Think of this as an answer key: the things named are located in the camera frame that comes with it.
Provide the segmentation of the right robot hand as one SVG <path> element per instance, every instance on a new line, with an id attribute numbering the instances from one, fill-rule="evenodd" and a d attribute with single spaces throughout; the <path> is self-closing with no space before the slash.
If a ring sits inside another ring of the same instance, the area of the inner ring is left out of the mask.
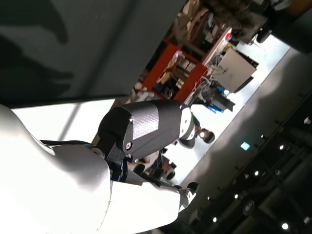
<path id="1" fill-rule="evenodd" d="M 177 139 L 194 140 L 189 107 L 174 100 L 110 110 L 96 145 L 45 144 L 0 108 L 0 231 L 3 234 L 136 234 L 174 222 L 198 190 L 131 171 L 128 163 Z"/>

